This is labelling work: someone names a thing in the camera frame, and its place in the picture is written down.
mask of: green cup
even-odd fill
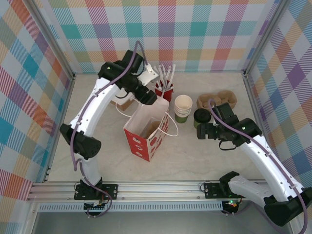
[[[185,123],[185,122],[187,121],[187,117],[188,117],[188,116],[186,116],[186,117],[180,117],[180,116],[178,116],[178,115],[175,113],[175,120],[176,120],[176,122],[178,122],[178,123]]]
[[[211,114],[206,109],[198,109],[194,112],[194,127],[203,123],[208,123],[211,120]]]

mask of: white cup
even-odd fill
[[[190,110],[192,108],[193,101],[192,99],[187,95],[180,95],[175,99],[175,107],[177,110]]]
[[[179,114],[189,114],[191,112],[191,109],[188,110],[188,111],[181,111],[181,110],[178,110],[178,109],[175,108],[175,112],[179,113]]]
[[[175,111],[175,114],[176,114],[177,116],[179,116],[179,117],[187,117],[187,116],[190,115],[190,113],[191,113],[191,112],[186,113],[186,114],[181,114],[181,113],[177,113],[177,112]]]
[[[175,106],[175,109],[178,110],[178,111],[189,111],[191,108],[189,108],[189,109],[181,109],[181,108],[178,108],[178,107]]]

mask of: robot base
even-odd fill
[[[113,200],[117,199],[117,184],[102,184],[101,178],[95,187],[107,192]],[[108,196],[80,180],[80,183],[75,186],[74,200],[108,200]]]

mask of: black bracket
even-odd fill
[[[211,199],[211,198],[227,198],[227,199],[235,199],[235,198],[244,198],[241,195],[230,193],[228,195],[225,195],[220,188],[220,183],[204,183],[204,189],[205,192],[205,198]]]
[[[117,184],[102,184],[102,179],[96,185],[97,188],[107,192],[113,200],[117,199],[118,185]],[[74,200],[108,200],[108,196],[100,191],[85,184],[82,180],[75,186]]]

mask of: white straw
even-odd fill
[[[169,88],[171,87],[172,81],[174,79],[175,70],[176,70],[176,65],[174,64],[174,67],[172,68],[172,73],[171,73],[171,77],[170,77],[170,80],[169,80],[169,84],[168,84]]]

